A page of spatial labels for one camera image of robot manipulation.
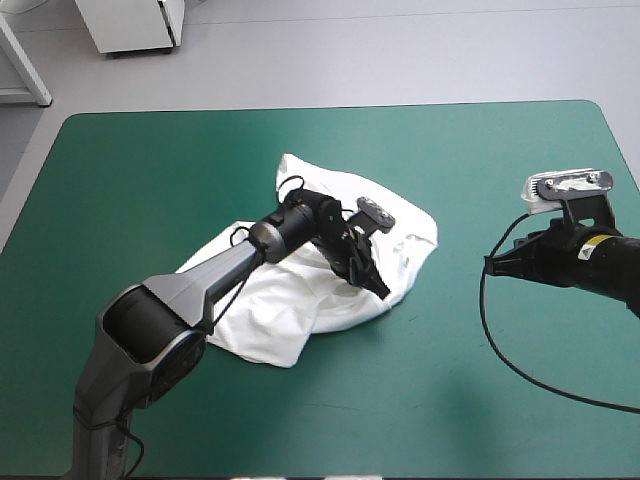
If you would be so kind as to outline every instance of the green table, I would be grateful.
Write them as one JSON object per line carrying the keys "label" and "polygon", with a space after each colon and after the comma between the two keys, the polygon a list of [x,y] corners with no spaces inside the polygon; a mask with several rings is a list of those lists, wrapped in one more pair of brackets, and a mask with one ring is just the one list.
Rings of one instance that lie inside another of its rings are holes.
{"label": "green table", "polygon": [[[211,347],[136,413],[138,474],[640,473],[640,419],[524,383],[478,319],[482,255],[523,212],[530,174],[609,170],[619,227],[640,235],[638,191],[602,113],[573,101],[71,117],[0,256],[0,474],[68,469],[96,313],[233,220],[270,212],[283,152],[384,184],[433,215],[441,246],[404,302],[314,337],[295,368]],[[513,279],[488,288],[497,339],[528,371],[640,403],[640,322],[622,303]]]}

